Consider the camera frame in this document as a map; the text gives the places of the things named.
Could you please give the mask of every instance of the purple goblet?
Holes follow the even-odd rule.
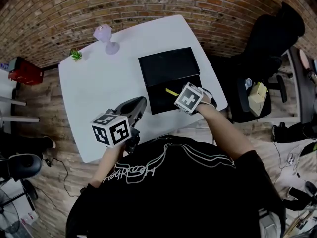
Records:
[[[111,27],[108,25],[102,25],[95,29],[94,37],[103,43],[106,43],[106,53],[113,55],[118,52],[120,45],[118,42],[112,42],[111,39]]]

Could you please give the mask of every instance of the red toolbox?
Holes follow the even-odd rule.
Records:
[[[21,57],[11,60],[9,71],[9,79],[25,85],[37,85],[43,82],[44,72]]]

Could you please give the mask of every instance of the open black box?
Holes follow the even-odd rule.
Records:
[[[200,70],[190,47],[141,57],[139,63],[152,115],[177,109],[174,105],[177,96],[166,92],[166,88],[179,94],[187,82],[202,86]]]

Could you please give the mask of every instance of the white line graphic on shirt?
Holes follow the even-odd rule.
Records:
[[[164,162],[166,152],[169,146],[180,146],[183,148],[183,150],[186,152],[186,154],[195,162],[208,167],[208,168],[214,168],[218,166],[219,164],[226,165],[229,167],[232,167],[235,169],[234,161],[223,154],[217,154],[217,155],[208,155],[202,152],[199,152],[195,149],[193,149],[191,146],[187,144],[173,144],[173,143],[167,143],[164,145],[164,151],[162,154],[160,154],[158,157],[150,160],[145,166],[143,165],[136,165],[136,166],[130,166],[127,163],[120,163],[119,161],[114,165],[113,173],[109,176],[107,176],[105,180],[111,180],[113,178],[117,178],[118,180],[121,179],[123,176],[125,176],[126,183],[127,184],[133,184],[133,183],[140,183],[144,180],[145,176],[148,175],[148,173],[151,173],[152,176],[154,176],[155,170]]]

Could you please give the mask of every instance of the small potted plant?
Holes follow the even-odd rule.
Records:
[[[77,49],[72,49],[70,50],[70,54],[71,54],[71,57],[75,60],[75,61],[78,61],[82,58],[82,53],[80,51],[78,51]]]

